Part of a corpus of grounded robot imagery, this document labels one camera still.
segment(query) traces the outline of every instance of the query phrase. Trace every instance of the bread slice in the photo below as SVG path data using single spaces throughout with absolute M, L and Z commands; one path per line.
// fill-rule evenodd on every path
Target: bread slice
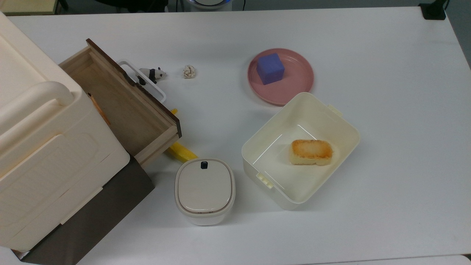
M 322 140 L 294 140 L 290 148 L 290 162 L 294 165 L 324 166 L 332 160 L 332 147 Z

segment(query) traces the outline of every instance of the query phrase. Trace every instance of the yellow object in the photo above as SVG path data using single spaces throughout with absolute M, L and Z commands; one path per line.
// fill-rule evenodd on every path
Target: yellow object
M 178 110 L 176 108 L 171 110 L 171 113 L 173 115 L 175 115 L 177 112 Z M 176 159 L 180 160 L 182 163 L 185 163 L 191 159 L 198 158 L 192 151 L 186 149 L 183 145 L 179 144 L 178 142 L 172 144 L 167 149 L 167 152 L 169 152 Z

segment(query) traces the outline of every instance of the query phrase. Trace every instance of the toy panda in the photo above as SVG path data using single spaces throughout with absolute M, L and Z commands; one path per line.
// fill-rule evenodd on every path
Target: toy panda
M 154 82 L 154 84 L 157 83 L 157 79 L 161 79 L 162 77 L 167 75 L 164 71 L 160 70 L 160 67 L 158 67 L 157 69 L 141 68 L 139 70 L 143 74 L 145 74 L 152 82 Z M 146 84 L 146 81 L 142 77 L 140 77 L 138 74 L 136 74 L 136 76 L 139 79 L 139 84 L 141 85 Z

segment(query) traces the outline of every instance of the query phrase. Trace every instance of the metal handle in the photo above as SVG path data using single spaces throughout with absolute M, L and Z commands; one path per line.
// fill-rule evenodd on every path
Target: metal handle
M 53 99 L 61 106 L 68 106 L 73 102 L 73 95 L 66 86 L 55 81 L 38 83 L 21 93 L 0 109 L 0 135 Z

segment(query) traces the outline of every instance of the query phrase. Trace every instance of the wooden drawer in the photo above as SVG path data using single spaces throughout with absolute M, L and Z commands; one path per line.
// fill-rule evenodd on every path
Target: wooden drawer
M 179 120 L 90 39 L 59 66 L 90 93 L 111 131 L 142 166 L 181 137 Z

